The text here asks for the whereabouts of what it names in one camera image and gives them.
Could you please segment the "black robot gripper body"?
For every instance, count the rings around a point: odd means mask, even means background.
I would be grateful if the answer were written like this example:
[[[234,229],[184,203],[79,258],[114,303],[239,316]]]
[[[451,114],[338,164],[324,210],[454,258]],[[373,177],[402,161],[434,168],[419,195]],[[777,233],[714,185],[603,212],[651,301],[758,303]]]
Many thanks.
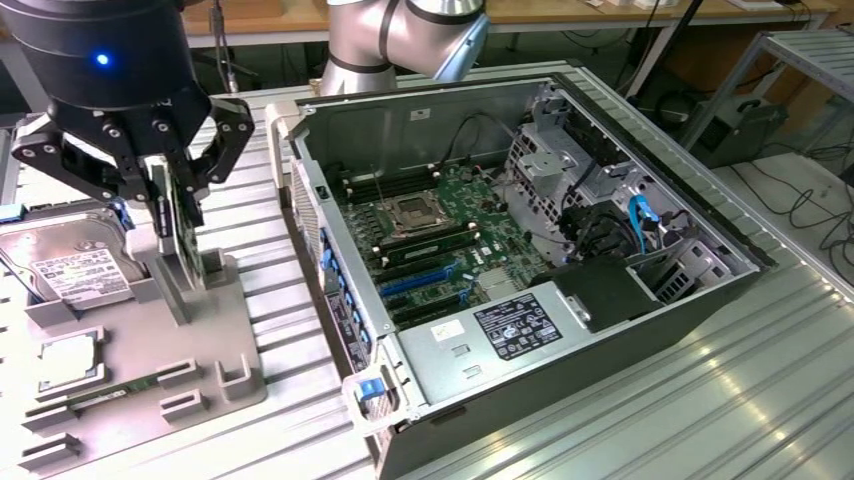
[[[72,134],[116,158],[188,161],[211,112],[194,72],[184,1],[6,1],[2,18],[50,99],[12,152],[31,161]]]

